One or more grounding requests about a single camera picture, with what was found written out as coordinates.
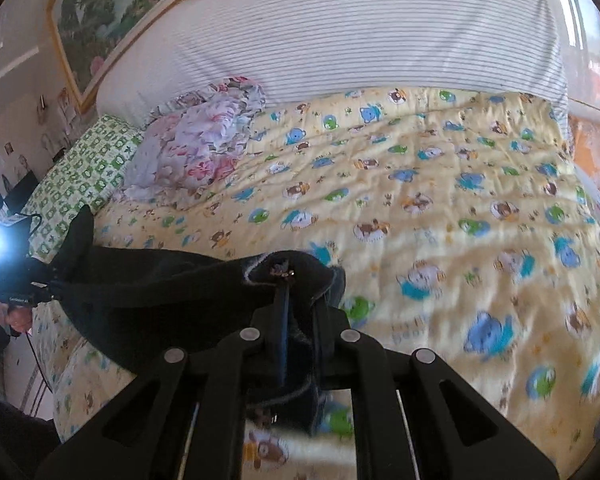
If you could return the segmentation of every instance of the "green patterned pillow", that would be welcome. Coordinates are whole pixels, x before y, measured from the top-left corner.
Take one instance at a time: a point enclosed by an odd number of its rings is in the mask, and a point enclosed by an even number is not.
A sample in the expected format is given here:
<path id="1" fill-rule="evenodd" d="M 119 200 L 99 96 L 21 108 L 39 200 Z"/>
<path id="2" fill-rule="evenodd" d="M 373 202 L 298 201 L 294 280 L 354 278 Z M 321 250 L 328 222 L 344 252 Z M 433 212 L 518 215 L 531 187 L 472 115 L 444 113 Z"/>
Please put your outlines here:
<path id="1" fill-rule="evenodd" d="M 42 215 L 30 241 L 33 256 L 49 262 L 80 208 L 89 205 L 95 214 L 107 203 L 122 184 L 142 136 L 141 130 L 105 115 L 46 174 L 22 210 Z"/>

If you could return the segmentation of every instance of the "pink floral fabric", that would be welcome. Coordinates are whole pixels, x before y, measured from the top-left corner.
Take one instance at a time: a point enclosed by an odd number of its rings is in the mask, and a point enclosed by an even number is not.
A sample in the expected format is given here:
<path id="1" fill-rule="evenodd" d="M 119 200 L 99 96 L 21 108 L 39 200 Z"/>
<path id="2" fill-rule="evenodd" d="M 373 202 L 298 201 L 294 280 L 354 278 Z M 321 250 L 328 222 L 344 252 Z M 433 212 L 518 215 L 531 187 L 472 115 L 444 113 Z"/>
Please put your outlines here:
<path id="1" fill-rule="evenodd" d="M 179 208 L 192 205 L 206 186 L 233 173 L 250 121 L 264 105 L 260 86 L 230 78 L 155 108 L 122 193 Z"/>

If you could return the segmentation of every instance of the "metal screw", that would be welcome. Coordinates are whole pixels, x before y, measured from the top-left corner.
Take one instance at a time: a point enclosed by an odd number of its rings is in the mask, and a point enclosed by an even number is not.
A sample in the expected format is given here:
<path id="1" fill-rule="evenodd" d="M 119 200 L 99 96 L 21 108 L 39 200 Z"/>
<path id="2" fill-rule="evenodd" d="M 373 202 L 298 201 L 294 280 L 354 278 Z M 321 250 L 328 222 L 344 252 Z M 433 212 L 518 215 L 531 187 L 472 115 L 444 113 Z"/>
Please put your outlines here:
<path id="1" fill-rule="evenodd" d="M 164 353 L 164 360 L 169 364 L 179 363 L 184 359 L 184 352 L 180 348 L 169 348 Z"/>
<path id="2" fill-rule="evenodd" d="M 243 328 L 240 330 L 240 337 L 245 341 L 256 341 L 256 339 L 260 337 L 260 330 L 253 326 Z"/>
<path id="3" fill-rule="evenodd" d="M 416 359 L 426 365 L 430 365 L 435 360 L 435 358 L 436 355 L 433 353 L 433 351 L 429 350 L 428 348 L 421 348 L 416 352 Z"/>
<path id="4" fill-rule="evenodd" d="M 347 328 L 346 330 L 340 332 L 340 337 L 347 343 L 355 343 L 358 339 L 360 339 L 360 332 Z"/>

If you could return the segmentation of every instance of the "person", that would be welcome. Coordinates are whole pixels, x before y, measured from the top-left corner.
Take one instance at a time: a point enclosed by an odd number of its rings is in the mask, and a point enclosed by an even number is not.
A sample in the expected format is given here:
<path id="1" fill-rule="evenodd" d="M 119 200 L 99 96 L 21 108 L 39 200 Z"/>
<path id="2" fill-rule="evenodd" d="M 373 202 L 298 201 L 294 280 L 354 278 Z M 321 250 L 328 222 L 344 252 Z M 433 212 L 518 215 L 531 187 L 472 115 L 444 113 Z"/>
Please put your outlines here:
<path id="1" fill-rule="evenodd" d="M 31 308 L 8 312 L 8 306 L 0 302 L 0 354 L 10 341 L 11 330 L 24 333 L 31 325 Z M 24 478 L 33 478 L 40 463 L 59 445 L 52 420 L 25 415 L 0 401 L 0 479 L 14 478 L 14 469 Z"/>
<path id="2" fill-rule="evenodd" d="M 14 332 L 24 334 L 33 325 L 33 314 L 30 306 L 15 308 L 8 312 L 8 305 L 0 302 L 0 326 L 7 330 L 11 327 Z"/>

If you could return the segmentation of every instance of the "landscape painting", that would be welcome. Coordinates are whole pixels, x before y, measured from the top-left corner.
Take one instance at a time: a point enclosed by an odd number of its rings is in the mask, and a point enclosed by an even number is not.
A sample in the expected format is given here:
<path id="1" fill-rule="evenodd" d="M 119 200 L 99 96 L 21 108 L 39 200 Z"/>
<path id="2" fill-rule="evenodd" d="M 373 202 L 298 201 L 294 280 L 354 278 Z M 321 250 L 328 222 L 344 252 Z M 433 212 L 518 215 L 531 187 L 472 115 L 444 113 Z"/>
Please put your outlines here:
<path id="1" fill-rule="evenodd" d="M 50 20 L 78 106 L 107 57 L 161 0 L 52 0 Z"/>

